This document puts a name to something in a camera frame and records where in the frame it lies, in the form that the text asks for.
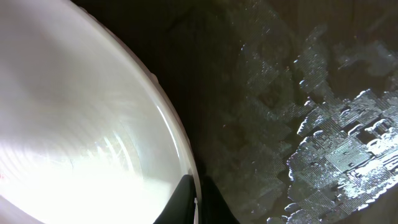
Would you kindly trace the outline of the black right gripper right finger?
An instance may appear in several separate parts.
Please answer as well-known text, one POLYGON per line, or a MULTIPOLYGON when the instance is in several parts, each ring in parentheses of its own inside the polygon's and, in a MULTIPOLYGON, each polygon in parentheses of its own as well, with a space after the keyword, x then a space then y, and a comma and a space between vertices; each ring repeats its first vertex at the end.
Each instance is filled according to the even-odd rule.
POLYGON ((202 224, 239 224, 213 180, 204 176, 201 180, 202 224))

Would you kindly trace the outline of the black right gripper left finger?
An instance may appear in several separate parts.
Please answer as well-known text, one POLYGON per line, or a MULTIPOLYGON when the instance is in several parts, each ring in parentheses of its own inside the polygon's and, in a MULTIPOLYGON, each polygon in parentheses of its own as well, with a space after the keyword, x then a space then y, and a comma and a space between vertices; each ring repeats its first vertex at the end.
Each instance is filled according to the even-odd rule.
POLYGON ((193 224, 196 189, 191 175, 184 175, 154 224, 193 224))

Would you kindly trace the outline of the pink plate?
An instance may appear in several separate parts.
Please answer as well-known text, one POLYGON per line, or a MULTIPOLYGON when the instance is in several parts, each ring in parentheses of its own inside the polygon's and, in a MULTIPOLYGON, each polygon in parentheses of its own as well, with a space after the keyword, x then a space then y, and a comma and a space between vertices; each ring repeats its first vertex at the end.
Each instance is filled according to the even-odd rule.
POLYGON ((1 222, 154 223, 200 180, 154 74, 71 1, 1 2, 1 222))

